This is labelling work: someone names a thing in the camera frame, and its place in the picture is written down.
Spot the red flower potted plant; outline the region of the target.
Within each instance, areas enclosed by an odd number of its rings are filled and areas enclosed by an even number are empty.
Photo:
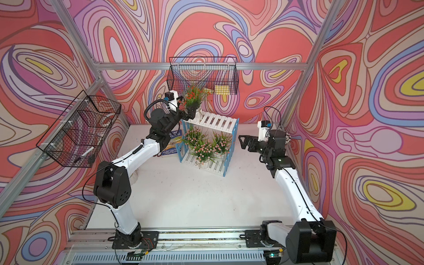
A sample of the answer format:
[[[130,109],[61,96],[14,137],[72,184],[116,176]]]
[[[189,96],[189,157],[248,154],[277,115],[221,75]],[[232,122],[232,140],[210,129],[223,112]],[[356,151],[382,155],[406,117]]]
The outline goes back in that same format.
[[[194,122],[199,122],[203,118],[202,103],[207,100],[209,95],[205,94],[204,88],[196,85],[189,85],[183,95],[182,104],[180,109],[196,109],[196,115],[193,119]]]

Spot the pink flower potted plant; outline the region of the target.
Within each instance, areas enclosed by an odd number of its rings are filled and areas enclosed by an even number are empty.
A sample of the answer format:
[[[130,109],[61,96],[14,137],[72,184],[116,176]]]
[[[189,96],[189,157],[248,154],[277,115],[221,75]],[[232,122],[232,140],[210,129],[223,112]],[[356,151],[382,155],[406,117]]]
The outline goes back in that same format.
[[[198,146],[193,149],[192,155],[195,157],[195,165],[199,169],[211,168],[212,165],[216,163],[213,144],[209,140],[200,142]]]
[[[195,149],[200,142],[203,142],[206,135],[197,127],[190,126],[185,133],[182,141],[188,145],[190,149]]]
[[[216,156],[227,155],[231,148],[232,137],[228,133],[216,132],[213,134],[213,150]]]

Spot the blue white wooden rack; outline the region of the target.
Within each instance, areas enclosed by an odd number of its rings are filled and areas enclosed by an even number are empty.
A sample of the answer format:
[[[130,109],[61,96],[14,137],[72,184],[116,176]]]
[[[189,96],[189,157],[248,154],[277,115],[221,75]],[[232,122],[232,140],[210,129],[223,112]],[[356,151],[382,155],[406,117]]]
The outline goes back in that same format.
[[[182,142],[176,144],[181,163],[226,176],[235,151],[239,120],[213,113],[182,121]]]

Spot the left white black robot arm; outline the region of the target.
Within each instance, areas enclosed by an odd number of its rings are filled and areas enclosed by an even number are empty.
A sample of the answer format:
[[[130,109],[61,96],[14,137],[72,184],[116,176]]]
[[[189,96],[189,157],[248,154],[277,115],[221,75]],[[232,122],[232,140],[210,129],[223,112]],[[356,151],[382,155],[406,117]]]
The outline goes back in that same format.
[[[99,164],[93,194],[100,204],[106,206],[115,219],[117,227],[113,240],[114,249],[155,248],[149,243],[136,220],[129,199],[131,196],[131,175],[150,158],[161,153],[171,140],[170,133],[181,120],[195,118],[197,108],[180,108],[178,100],[158,99],[153,101],[144,111],[144,118],[151,128],[146,138],[122,157],[112,162]]]

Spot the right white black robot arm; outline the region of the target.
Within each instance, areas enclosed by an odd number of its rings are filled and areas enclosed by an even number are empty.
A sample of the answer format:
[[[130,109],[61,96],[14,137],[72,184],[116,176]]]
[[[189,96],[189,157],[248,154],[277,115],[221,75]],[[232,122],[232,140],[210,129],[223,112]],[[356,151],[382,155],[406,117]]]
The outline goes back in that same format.
[[[270,264],[276,263],[276,247],[293,264],[331,262],[338,229],[332,221],[325,220],[303,187],[296,166],[286,153],[291,137],[270,116],[257,126],[258,136],[239,136],[241,148],[259,153],[259,161],[287,197],[294,224],[287,226],[279,220],[265,220],[258,230],[246,230],[240,238],[248,248],[269,248]]]

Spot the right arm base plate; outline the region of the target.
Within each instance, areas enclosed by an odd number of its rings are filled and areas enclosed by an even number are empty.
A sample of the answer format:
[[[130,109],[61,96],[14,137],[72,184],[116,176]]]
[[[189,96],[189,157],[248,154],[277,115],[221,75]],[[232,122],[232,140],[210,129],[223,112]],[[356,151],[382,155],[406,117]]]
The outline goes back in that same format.
[[[278,243],[275,240],[272,240],[268,237],[266,233],[263,233],[261,230],[245,230],[244,234],[240,235],[241,239],[245,240],[247,248],[282,248],[285,249],[283,245]]]

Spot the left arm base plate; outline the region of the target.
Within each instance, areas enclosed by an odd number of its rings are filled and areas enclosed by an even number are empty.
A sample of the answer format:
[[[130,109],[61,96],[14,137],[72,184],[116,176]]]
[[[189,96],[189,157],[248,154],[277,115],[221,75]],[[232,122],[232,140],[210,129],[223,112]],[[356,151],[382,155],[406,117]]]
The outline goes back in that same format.
[[[158,231],[136,231],[131,235],[126,235],[116,230],[112,248],[115,250],[152,250],[157,247],[158,239]]]

